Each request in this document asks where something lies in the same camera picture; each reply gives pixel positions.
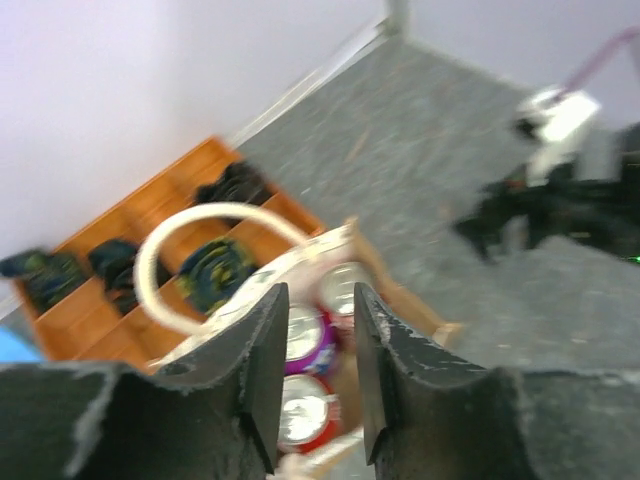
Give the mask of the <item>red soda can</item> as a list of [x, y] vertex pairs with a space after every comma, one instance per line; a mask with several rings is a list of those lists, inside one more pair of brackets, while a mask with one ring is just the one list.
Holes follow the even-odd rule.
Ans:
[[319, 303], [329, 313], [337, 328], [353, 329], [354, 286], [371, 283], [370, 275], [360, 262], [338, 264], [327, 271], [319, 281]]
[[284, 378], [278, 448], [306, 454], [342, 432], [338, 395], [321, 378], [296, 374]]

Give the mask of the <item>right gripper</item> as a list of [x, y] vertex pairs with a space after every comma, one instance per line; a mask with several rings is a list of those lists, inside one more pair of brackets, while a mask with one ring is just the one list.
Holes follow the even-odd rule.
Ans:
[[474, 212], [453, 229], [484, 262], [505, 254], [504, 228], [516, 217], [526, 219], [526, 245], [564, 235], [584, 245], [620, 243], [620, 188], [617, 181], [577, 180], [570, 169], [554, 169], [545, 185], [529, 187], [514, 171], [484, 187], [486, 196]]

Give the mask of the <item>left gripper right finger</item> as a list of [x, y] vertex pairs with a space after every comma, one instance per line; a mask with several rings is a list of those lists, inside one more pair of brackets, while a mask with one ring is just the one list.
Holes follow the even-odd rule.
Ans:
[[354, 291], [367, 463], [380, 479], [635, 479], [635, 368], [485, 368]]

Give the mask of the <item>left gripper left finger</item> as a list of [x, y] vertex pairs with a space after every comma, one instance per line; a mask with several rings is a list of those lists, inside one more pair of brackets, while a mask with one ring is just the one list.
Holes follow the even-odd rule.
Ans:
[[289, 291], [153, 375], [117, 362], [5, 364], [5, 479], [263, 479], [277, 462]]

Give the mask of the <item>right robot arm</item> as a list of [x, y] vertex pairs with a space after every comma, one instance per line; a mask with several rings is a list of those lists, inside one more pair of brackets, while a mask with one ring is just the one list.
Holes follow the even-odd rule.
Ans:
[[580, 156], [552, 168], [545, 184], [529, 186], [518, 167], [483, 187], [484, 198], [471, 214], [453, 224], [483, 260], [489, 249], [505, 248], [504, 228], [516, 217], [526, 219], [524, 247], [535, 249], [547, 237], [563, 235], [581, 245], [624, 261], [639, 262], [639, 125], [618, 136], [615, 179], [578, 180]]

